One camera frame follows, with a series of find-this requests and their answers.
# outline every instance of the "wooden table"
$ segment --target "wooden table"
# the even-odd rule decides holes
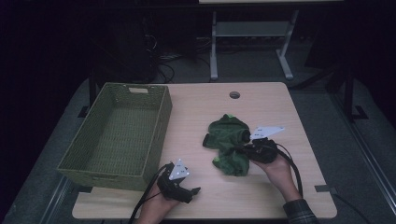
[[[283,126],[271,135],[287,148],[299,168],[304,198],[318,217],[335,217],[329,192],[306,137],[290,94],[283,83],[207,83],[168,85],[173,110],[163,145],[160,166],[182,159],[190,176],[181,187],[201,187],[190,203],[175,208],[167,218],[284,218],[284,200],[265,173],[250,164],[247,176],[224,175],[213,164],[218,155],[202,146],[207,128],[224,114],[233,114],[253,131],[257,126]],[[240,93],[232,99],[231,91]],[[78,195],[75,218],[129,218],[142,192],[93,188]]]

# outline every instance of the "crumpled green towel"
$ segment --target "crumpled green towel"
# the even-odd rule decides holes
[[[219,155],[212,162],[224,174],[243,176],[248,174],[248,157],[235,152],[233,147],[248,143],[249,137],[250,131],[246,123],[225,114],[209,125],[203,146],[219,150]]]

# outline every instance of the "person's right hand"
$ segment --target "person's right hand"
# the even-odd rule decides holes
[[[271,183],[282,193],[286,202],[302,198],[294,185],[290,165],[285,158],[277,155],[276,159],[271,163],[252,162],[264,170]]]

